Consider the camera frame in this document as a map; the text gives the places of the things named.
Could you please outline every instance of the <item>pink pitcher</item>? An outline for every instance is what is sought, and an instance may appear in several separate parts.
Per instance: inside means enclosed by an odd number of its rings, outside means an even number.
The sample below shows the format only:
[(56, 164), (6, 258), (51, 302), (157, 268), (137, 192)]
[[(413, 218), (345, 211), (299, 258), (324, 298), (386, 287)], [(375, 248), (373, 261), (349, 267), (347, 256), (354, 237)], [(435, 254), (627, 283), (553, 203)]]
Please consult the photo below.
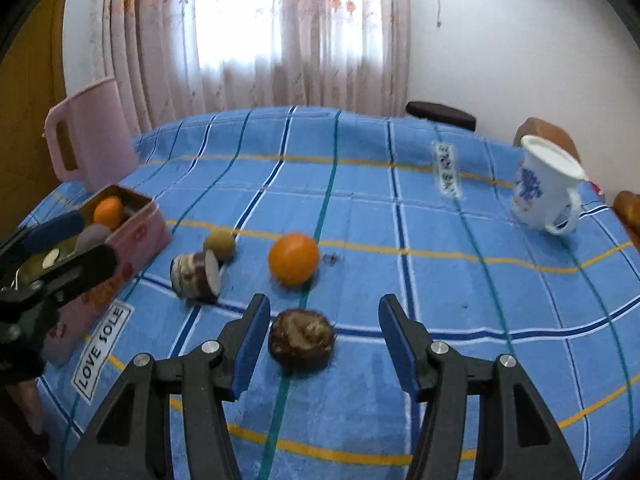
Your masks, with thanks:
[[(78, 168), (65, 168), (56, 128), (66, 121)], [(53, 107), (44, 123), (51, 162), (61, 182), (81, 180), (89, 192), (116, 184), (136, 169), (130, 129), (114, 77), (102, 79)]]

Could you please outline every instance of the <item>pink box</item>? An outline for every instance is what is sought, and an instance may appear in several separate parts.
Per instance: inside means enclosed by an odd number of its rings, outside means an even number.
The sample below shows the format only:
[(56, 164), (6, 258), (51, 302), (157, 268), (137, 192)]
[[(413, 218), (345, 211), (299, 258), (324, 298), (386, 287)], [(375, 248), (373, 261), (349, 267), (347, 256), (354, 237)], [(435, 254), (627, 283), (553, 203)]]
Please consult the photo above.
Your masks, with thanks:
[(105, 241), (115, 250), (118, 266), (112, 278), (60, 308), (60, 321), (46, 336), (42, 349), (42, 356), (56, 366), (69, 360), (94, 321), (172, 238), (158, 205), (122, 186), (107, 186), (79, 207), (87, 225), (92, 223), (98, 202), (108, 196), (119, 197), (130, 214)]

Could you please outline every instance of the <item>sheer curtain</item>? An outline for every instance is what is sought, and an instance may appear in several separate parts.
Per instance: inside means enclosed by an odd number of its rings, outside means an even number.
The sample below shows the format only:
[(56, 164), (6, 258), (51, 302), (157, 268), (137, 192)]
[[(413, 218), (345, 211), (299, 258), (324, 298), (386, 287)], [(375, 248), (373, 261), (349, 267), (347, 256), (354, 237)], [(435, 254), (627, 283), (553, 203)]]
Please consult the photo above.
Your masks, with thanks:
[(92, 0), (92, 78), (135, 131), (232, 108), (402, 113), (408, 0)]

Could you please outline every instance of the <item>pitcher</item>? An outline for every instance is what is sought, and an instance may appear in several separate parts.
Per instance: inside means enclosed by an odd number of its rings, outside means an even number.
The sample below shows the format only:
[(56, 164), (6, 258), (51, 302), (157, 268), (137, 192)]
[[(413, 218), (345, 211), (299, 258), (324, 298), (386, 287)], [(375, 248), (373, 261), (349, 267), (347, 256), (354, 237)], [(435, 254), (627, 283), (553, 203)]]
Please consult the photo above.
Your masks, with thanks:
[[(524, 160), (513, 189), (514, 215), (524, 224), (554, 235), (572, 232), (580, 219), (582, 202), (578, 184), (588, 181), (580, 163), (550, 140), (522, 137)], [(558, 227), (560, 213), (569, 208), (566, 224)]]
[[(65, 168), (56, 128), (66, 121), (78, 168)], [(114, 77), (102, 79), (53, 107), (44, 123), (53, 170), (61, 182), (81, 180), (89, 192), (116, 184), (138, 165)]]

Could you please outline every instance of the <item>pink container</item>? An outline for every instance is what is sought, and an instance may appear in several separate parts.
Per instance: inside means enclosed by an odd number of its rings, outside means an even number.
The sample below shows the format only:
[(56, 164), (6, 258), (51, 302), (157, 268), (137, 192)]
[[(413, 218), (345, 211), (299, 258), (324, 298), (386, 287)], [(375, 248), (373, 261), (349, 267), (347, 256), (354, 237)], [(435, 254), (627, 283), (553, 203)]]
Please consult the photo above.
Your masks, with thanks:
[[(78, 168), (65, 168), (56, 135), (66, 121)], [(53, 107), (44, 123), (53, 170), (61, 182), (81, 180), (89, 192), (116, 184), (136, 169), (130, 131), (114, 77), (102, 79)]]
[(171, 241), (162, 213), (149, 197), (122, 186), (109, 186), (80, 206), (87, 224), (100, 200), (119, 197), (133, 215), (106, 239), (118, 258), (113, 277), (59, 309), (60, 320), (47, 334), (42, 356), (56, 366), (71, 357), (78, 343), (134, 275)]

